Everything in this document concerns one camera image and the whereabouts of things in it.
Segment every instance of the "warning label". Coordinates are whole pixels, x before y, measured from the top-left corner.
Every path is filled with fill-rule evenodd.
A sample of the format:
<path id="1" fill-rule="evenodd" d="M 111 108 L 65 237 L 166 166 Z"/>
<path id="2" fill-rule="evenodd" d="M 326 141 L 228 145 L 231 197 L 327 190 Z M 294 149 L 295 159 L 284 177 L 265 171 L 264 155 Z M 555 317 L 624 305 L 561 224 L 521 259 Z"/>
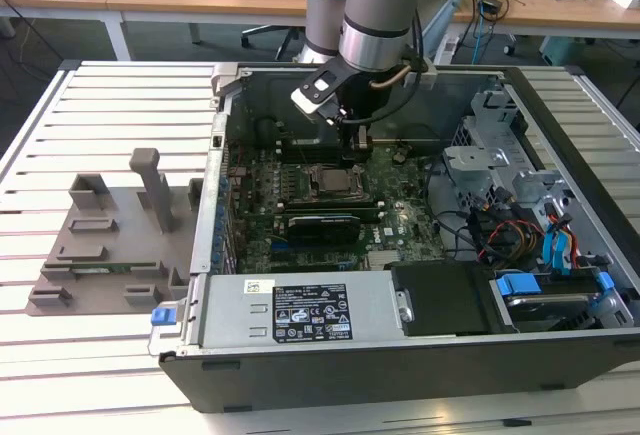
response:
<path id="1" fill-rule="evenodd" d="M 278 343 L 353 339 L 346 286 L 273 287 L 273 338 Z"/>

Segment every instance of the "office chair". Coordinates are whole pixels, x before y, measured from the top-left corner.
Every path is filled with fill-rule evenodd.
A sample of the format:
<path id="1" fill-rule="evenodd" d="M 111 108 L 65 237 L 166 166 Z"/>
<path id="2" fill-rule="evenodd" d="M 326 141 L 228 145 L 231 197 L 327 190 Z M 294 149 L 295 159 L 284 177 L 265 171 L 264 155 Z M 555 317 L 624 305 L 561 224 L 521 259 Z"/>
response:
<path id="1" fill-rule="evenodd" d="M 287 50 L 287 48 L 289 48 L 289 43 L 291 42 L 291 40 L 298 40 L 300 38 L 300 32 L 304 31 L 304 28 L 286 27 L 283 25 L 264 25 L 262 27 L 250 28 L 249 30 L 244 30 L 242 32 L 240 43 L 242 45 L 242 48 L 250 48 L 251 43 L 249 42 L 249 36 L 258 35 L 260 33 L 279 32 L 283 30 L 287 30 L 287 35 L 284 37 L 282 44 L 276 52 L 276 62 L 279 62 L 280 58 L 282 58 L 282 54 Z"/>

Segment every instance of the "power adapter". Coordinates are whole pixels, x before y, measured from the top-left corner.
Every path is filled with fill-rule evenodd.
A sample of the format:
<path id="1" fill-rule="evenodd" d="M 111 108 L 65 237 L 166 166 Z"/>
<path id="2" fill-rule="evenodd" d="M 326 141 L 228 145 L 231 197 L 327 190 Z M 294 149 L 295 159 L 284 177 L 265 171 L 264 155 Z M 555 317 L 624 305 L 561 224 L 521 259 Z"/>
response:
<path id="1" fill-rule="evenodd" d="M 502 8 L 502 2 L 500 0 L 478 0 L 478 8 L 485 15 L 497 16 Z"/>

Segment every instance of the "blue release tab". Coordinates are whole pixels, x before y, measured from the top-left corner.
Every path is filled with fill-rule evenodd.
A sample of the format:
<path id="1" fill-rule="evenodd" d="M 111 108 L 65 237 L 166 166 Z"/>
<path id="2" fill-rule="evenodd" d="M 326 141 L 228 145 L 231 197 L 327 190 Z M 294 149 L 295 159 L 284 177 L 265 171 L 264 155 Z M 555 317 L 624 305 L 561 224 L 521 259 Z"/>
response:
<path id="1" fill-rule="evenodd" d="M 154 327 L 175 325 L 176 312 L 177 310 L 175 308 L 154 308 L 151 312 L 151 325 L 153 325 Z"/>
<path id="2" fill-rule="evenodd" d="M 507 273 L 498 279 L 498 288 L 503 297 L 542 293 L 533 273 Z"/>
<path id="3" fill-rule="evenodd" d="M 597 278 L 598 278 L 598 283 L 602 287 L 603 292 L 606 292 L 607 290 L 610 290 L 613 287 L 615 287 L 615 284 L 613 283 L 611 275 L 609 275 L 608 272 L 600 272 Z"/>

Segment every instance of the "motherboard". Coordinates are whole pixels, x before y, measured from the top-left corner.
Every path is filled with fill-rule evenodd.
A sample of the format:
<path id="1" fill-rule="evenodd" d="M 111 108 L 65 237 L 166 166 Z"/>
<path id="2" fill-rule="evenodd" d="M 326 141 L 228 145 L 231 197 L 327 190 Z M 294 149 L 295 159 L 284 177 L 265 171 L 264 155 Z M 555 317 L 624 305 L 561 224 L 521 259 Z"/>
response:
<path id="1" fill-rule="evenodd" d="M 444 257 L 425 210 L 425 157 L 374 146 L 362 164 L 286 163 L 277 150 L 229 147 L 237 273 L 382 270 Z"/>

